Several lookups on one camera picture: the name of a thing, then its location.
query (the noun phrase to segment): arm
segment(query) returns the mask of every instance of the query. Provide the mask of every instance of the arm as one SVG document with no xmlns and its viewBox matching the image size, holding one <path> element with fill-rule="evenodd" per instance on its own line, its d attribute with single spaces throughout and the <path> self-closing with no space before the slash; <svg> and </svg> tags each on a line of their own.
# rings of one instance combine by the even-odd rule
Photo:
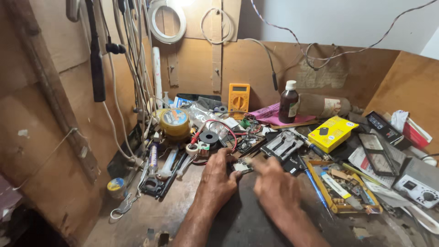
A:
<svg viewBox="0 0 439 247">
<path fill-rule="evenodd" d="M 276 158 L 268 162 L 253 161 L 258 172 L 255 193 L 268 216 L 296 247 L 329 247 L 300 208 L 297 179 L 285 173 Z"/>
<path fill-rule="evenodd" d="M 194 202 L 173 241 L 173 247 L 205 246 L 213 219 L 236 192 L 240 172 L 226 174 L 226 162 L 235 160 L 231 149 L 220 149 L 212 155 L 204 168 Z"/>
</svg>

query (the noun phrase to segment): hand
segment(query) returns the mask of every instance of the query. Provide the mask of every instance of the hand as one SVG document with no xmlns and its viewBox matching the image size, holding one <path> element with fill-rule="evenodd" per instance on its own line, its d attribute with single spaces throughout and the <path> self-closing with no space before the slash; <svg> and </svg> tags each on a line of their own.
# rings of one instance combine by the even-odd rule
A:
<svg viewBox="0 0 439 247">
<path fill-rule="evenodd" d="M 222 148 L 210 156 L 195 194 L 193 205 L 199 205 L 200 210 L 208 210 L 207 213 L 213 217 L 236 192 L 236 179 L 241 176 L 238 171 L 227 176 L 226 163 L 236 160 L 231 153 L 230 148 Z"/>
<path fill-rule="evenodd" d="M 265 212 L 279 226 L 286 216 L 300 211 L 299 182 L 284 172 L 275 157 L 267 161 L 252 160 L 252 165 L 258 172 L 255 194 Z"/>
</svg>

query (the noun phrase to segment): white wall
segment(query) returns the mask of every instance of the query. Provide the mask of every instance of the white wall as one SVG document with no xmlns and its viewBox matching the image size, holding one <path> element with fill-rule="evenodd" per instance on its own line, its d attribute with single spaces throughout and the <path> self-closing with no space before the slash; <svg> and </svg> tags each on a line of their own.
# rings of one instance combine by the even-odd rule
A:
<svg viewBox="0 0 439 247">
<path fill-rule="evenodd" d="M 384 35 L 397 15 L 427 2 L 429 0 L 255 0 L 255 5 L 268 22 L 293 30 L 301 43 L 367 47 Z M 404 14 L 375 47 L 421 53 L 439 26 L 438 13 L 439 1 Z M 250 0 L 242 0 L 238 38 L 296 42 L 288 31 L 263 23 Z"/>
<path fill-rule="evenodd" d="M 425 45 L 421 52 L 422 56 L 439 60 L 439 28 L 433 34 L 432 38 Z"/>
</svg>

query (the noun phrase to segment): pink paper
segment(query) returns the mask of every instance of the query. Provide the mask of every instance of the pink paper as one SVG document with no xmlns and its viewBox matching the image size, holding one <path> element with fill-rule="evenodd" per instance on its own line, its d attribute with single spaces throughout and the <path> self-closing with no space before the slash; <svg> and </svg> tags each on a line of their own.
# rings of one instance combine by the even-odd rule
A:
<svg viewBox="0 0 439 247">
<path fill-rule="evenodd" d="M 256 119 L 261 121 L 261 122 L 266 122 L 269 124 L 275 124 L 275 125 L 279 125 L 279 126 L 290 124 L 290 123 L 282 123 L 281 121 L 279 121 L 279 119 L 278 119 L 279 105 L 280 105 L 280 103 L 276 103 L 274 105 L 270 105 L 268 107 L 251 112 L 250 114 L 255 115 Z M 315 118 L 316 118 L 315 116 L 301 116 L 301 115 L 297 114 L 293 123 L 294 124 L 303 123 L 303 122 L 313 120 Z"/>
</svg>

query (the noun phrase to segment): white power supply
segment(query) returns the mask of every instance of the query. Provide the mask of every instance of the white power supply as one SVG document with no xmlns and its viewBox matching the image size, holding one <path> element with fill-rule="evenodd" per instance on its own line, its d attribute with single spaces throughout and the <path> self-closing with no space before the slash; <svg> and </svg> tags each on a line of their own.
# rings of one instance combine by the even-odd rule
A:
<svg viewBox="0 0 439 247">
<path fill-rule="evenodd" d="M 439 202 L 439 168 L 412 158 L 394 189 L 407 195 L 426 208 Z"/>
</svg>

